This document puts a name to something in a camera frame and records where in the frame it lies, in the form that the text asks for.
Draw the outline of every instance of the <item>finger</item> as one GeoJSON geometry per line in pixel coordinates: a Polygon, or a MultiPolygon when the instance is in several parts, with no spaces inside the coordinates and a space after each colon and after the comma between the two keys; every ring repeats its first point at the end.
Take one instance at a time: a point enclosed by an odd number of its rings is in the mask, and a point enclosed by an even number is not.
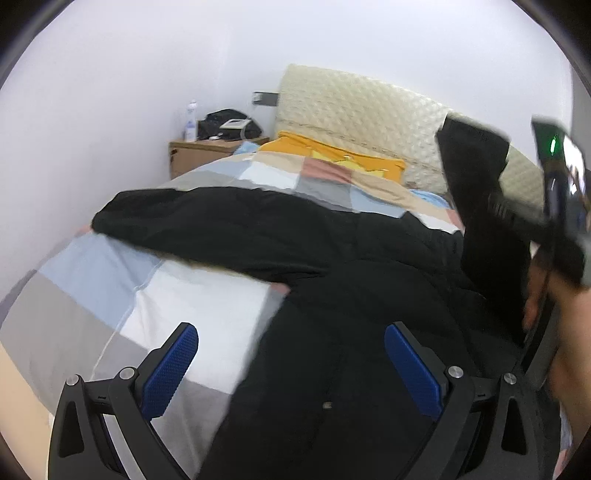
{"type": "Polygon", "coordinates": [[[544,288],[544,280],[547,271],[532,262],[528,271],[527,289],[530,296],[539,298],[544,288]]]}
{"type": "Polygon", "coordinates": [[[538,301],[533,298],[528,298],[525,302],[523,315],[523,329],[528,331],[534,326],[535,319],[538,316],[538,301]]]}

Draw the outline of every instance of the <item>bottle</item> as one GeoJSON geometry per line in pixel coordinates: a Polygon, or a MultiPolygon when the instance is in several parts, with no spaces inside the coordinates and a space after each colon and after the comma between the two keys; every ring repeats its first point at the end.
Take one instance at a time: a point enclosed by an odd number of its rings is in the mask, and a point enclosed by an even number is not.
{"type": "Polygon", "coordinates": [[[187,123],[185,124],[185,142],[197,141],[197,102],[191,100],[187,107],[187,123]]]}

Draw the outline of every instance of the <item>bed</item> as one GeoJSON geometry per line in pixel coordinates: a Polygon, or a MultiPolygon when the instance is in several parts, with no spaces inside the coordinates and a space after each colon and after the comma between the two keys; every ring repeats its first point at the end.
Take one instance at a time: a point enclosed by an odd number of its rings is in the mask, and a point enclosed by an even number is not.
{"type": "MultiPolygon", "coordinates": [[[[428,228],[456,232],[462,226],[452,209],[409,190],[445,194],[434,133],[451,112],[384,82],[291,65],[281,82],[276,131],[359,154],[402,159],[407,164],[402,184],[319,158],[259,151],[215,161],[163,187],[262,188],[335,210],[392,217],[409,211],[428,228]]],[[[540,170],[512,147],[501,183],[508,195],[541,205],[540,170]]],[[[284,294],[282,285],[80,231],[0,303],[4,454],[11,450],[31,479],[46,478],[53,413],[65,379],[78,373],[87,381],[99,380],[138,365],[187,321],[199,331],[199,351],[165,415],[152,424],[193,476],[284,294]]],[[[107,422],[130,478],[143,478],[116,422],[107,422]]]]}

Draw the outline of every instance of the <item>wooden nightstand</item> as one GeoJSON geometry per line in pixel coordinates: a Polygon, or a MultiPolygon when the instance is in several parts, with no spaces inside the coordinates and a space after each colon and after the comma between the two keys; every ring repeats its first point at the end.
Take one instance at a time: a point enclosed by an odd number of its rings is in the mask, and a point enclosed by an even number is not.
{"type": "MultiPolygon", "coordinates": [[[[262,145],[269,137],[249,139],[262,145]]],[[[224,140],[197,140],[196,142],[176,141],[168,144],[170,155],[170,178],[176,178],[194,168],[220,158],[229,157],[240,146],[242,140],[226,142],[224,140]]]]}

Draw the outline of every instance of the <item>headboard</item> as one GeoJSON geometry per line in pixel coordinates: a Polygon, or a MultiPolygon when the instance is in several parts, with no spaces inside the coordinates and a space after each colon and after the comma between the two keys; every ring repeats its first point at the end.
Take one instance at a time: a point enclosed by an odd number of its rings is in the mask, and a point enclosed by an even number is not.
{"type": "MultiPolygon", "coordinates": [[[[442,103],[380,80],[292,64],[281,81],[275,127],[358,153],[402,158],[406,186],[441,194],[447,186],[435,132],[449,112],[442,103]]],[[[505,194],[541,206],[541,170],[514,147],[507,159],[505,194]]]]}

